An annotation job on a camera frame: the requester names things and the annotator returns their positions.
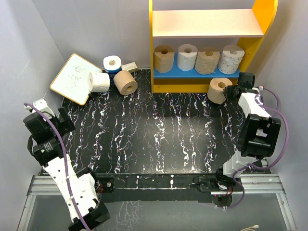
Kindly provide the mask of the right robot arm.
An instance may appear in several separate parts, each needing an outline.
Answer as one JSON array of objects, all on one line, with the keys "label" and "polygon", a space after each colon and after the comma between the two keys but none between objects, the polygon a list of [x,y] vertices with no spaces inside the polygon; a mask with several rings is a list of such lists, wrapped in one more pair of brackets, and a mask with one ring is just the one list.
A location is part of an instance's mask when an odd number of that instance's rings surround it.
[{"label": "right robot arm", "polygon": [[234,155],[216,171],[215,187],[220,191],[236,185],[241,173],[257,160],[274,153],[281,121],[263,107],[261,87],[254,87],[255,75],[241,72],[236,86],[225,88],[227,99],[237,100],[246,117]]}]

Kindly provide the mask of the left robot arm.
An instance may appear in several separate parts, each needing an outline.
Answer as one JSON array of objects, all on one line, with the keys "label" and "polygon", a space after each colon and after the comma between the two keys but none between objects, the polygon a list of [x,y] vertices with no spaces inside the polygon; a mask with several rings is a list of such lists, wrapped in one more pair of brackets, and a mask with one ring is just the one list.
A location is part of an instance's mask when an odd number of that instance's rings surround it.
[{"label": "left robot arm", "polygon": [[31,114],[23,123],[30,131],[27,149],[39,162],[58,187],[70,213],[70,231],[91,231],[110,218],[105,204],[100,201],[96,190],[99,180],[89,168],[76,173],[72,167],[63,136],[75,126],[64,108],[58,111],[62,119],[50,109],[39,110],[29,103],[24,104]]}]

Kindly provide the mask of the brown roll front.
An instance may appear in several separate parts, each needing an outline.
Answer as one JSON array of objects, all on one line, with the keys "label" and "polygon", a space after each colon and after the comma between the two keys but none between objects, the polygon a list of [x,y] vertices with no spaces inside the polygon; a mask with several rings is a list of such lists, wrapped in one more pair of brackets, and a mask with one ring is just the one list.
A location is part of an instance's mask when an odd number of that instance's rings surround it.
[{"label": "brown roll front", "polygon": [[159,45],[154,50],[154,68],[159,73],[169,72],[174,63],[175,52],[169,45]]}]

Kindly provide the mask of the white dotted paper roll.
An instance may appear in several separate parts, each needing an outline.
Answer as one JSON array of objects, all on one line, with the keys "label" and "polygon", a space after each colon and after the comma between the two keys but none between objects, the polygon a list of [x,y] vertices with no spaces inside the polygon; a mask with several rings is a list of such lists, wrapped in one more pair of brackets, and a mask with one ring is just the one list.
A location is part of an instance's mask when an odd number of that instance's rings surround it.
[{"label": "white dotted paper roll", "polygon": [[236,45],[227,45],[221,52],[218,69],[220,72],[226,75],[231,75],[238,69],[245,51]]}]

